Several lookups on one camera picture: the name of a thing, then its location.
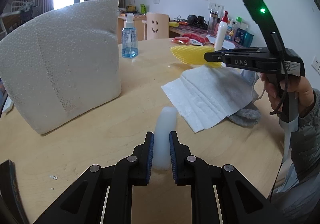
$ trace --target person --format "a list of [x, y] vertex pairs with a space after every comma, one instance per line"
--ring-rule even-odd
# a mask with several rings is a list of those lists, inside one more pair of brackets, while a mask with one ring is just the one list
[[[276, 87], [261, 75], [273, 109], [280, 102]], [[284, 89], [285, 82], [280, 82]], [[299, 99], [299, 129], [291, 134], [293, 164], [271, 203], [291, 224], [304, 223], [320, 200], [320, 91], [305, 77], [289, 77], [288, 92]]]

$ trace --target mask ear loop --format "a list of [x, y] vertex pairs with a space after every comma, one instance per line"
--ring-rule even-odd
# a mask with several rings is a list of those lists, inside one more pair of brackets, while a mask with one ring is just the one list
[[[257, 77], [259, 78], [259, 77], [260, 77], [258, 74], [259, 74], [259, 72], [256, 72], [255, 78], [257, 78]], [[252, 98], [253, 98], [254, 85], [252, 85], [252, 89], [251, 89]], [[254, 103], [254, 102], [256, 102], [257, 100], [261, 99], [262, 96], [263, 96], [263, 94], [264, 94], [264, 92], [265, 92], [265, 89], [264, 89], [264, 87], [263, 87], [262, 94], [261, 94], [259, 97], [257, 97], [257, 98], [255, 99], [255, 101], [252, 100], [252, 102]]]

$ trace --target gray sock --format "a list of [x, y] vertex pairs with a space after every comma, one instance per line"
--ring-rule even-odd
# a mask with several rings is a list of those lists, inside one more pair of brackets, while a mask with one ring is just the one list
[[240, 126], [253, 126], [259, 122], [261, 114], [259, 109], [250, 102], [247, 106], [229, 116], [228, 119]]

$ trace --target spray bottle cap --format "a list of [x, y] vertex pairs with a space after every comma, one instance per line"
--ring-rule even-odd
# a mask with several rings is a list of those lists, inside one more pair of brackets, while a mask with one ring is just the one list
[[125, 28], [133, 28], [134, 22], [133, 22], [133, 14], [127, 13], [127, 21], [125, 23]]
[[224, 17], [222, 18], [222, 22], [228, 22], [228, 17], [227, 17], [227, 15], [228, 15], [228, 11], [224, 11]]

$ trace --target face mask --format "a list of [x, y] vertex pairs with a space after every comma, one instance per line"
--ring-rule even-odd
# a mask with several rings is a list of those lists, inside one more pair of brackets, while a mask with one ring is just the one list
[[249, 85], [252, 87], [251, 94], [252, 94], [252, 102], [255, 102], [256, 100], [262, 98], [263, 93], [259, 97], [257, 92], [254, 90], [254, 85], [256, 84], [257, 80], [259, 79], [259, 73], [254, 71], [248, 71], [248, 70], [242, 70], [241, 76], [244, 77], [244, 79], [249, 83]]

